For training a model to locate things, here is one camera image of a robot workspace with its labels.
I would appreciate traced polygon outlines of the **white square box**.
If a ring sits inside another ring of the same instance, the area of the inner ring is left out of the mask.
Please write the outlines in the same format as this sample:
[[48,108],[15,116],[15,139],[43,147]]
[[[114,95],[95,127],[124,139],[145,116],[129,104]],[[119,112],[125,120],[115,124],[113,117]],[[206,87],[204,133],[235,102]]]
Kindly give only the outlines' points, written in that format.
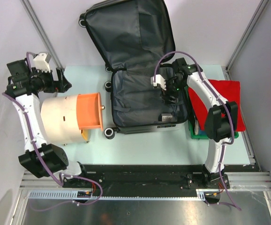
[[171,113],[162,113],[158,120],[161,122],[171,122],[173,120],[173,115]]

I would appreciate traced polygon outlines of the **beige drum with orange lid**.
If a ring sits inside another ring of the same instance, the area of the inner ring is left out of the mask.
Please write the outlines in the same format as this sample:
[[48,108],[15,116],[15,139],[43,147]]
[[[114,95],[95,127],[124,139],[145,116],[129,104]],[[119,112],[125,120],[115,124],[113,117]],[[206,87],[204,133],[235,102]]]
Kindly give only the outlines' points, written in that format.
[[88,143],[91,130],[103,130],[104,108],[99,92],[46,99],[40,112],[49,141],[55,145]]

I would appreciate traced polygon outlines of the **teal cream sock towel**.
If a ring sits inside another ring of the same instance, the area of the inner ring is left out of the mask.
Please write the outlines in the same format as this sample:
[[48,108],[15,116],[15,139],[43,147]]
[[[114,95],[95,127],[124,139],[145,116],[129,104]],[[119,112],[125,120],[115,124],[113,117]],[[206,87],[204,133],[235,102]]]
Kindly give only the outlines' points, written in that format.
[[201,129],[198,120],[195,120],[194,135],[206,135],[205,131]]

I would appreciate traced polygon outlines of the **green plastic tray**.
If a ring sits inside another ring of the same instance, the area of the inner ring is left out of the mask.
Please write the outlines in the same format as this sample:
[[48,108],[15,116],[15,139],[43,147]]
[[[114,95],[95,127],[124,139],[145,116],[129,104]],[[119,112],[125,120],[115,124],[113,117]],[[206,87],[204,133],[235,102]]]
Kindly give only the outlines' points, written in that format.
[[190,136],[192,139],[202,139],[208,140],[209,137],[207,136],[204,130],[201,130],[198,120],[195,118],[189,118],[188,120],[188,127],[190,131]]

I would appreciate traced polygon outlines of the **red cloth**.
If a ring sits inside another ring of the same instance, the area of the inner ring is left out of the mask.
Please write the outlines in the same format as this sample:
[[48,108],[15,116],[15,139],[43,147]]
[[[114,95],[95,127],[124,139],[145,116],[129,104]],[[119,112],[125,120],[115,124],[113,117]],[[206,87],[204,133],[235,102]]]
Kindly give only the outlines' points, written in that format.
[[[239,81],[224,81],[224,80],[209,80],[213,87],[221,94],[224,98],[226,98],[229,102],[236,102],[238,105],[238,119],[237,119],[237,128],[236,132],[243,132],[246,130],[244,125],[241,111],[240,111],[240,102],[241,102],[241,85]],[[195,115],[199,122],[200,128],[204,131],[204,124],[207,117],[207,109],[199,98],[199,96],[195,93],[192,88],[188,89],[189,98],[191,104],[194,108]]]

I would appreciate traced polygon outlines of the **white black space suitcase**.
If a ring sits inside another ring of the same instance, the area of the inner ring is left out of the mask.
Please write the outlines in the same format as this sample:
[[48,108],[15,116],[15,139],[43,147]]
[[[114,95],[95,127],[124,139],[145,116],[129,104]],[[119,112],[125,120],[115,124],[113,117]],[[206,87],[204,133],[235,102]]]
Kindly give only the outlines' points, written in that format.
[[[104,135],[135,134],[177,129],[188,120],[185,90],[177,104],[166,105],[162,89],[154,88],[155,68],[169,79],[175,76],[170,59],[175,42],[166,4],[162,0],[105,0],[79,16],[95,47],[111,72],[104,87],[110,93],[114,126]],[[171,122],[158,120],[171,113]]]

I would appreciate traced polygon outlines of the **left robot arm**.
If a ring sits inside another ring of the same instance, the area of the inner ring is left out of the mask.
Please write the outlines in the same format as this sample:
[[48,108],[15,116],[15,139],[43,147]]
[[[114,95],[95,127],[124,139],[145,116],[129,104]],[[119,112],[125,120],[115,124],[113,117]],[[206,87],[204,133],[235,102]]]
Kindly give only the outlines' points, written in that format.
[[30,68],[27,59],[10,62],[7,67],[11,75],[3,96],[12,102],[18,113],[25,141],[25,153],[18,157],[19,163],[37,178],[52,177],[62,185],[63,182],[55,176],[59,174],[60,177],[73,178],[78,187],[86,186],[88,174],[82,172],[79,162],[69,161],[65,151],[51,143],[40,115],[39,92],[64,93],[71,88],[64,70],[56,69],[58,80],[55,81],[52,71]]

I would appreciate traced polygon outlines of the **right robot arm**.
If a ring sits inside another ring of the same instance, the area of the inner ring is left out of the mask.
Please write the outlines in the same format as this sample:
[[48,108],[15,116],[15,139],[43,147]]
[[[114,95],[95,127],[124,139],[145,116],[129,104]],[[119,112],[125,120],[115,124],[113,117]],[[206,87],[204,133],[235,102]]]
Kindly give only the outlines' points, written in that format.
[[223,159],[226,146],[234,142],[238,105],[228,101],[215,89],[197,63],[188,65],[184,58],[179,58],[173,62],[173,70],[175,76],[165,79],[155,68],[151,84],[162,89],[166,103],[175,101],[177,92],[188,87],[204,104],[207,110],[204,131],[209,138],[209,146],[200,180],[205,187],[213,188],[223,179]]

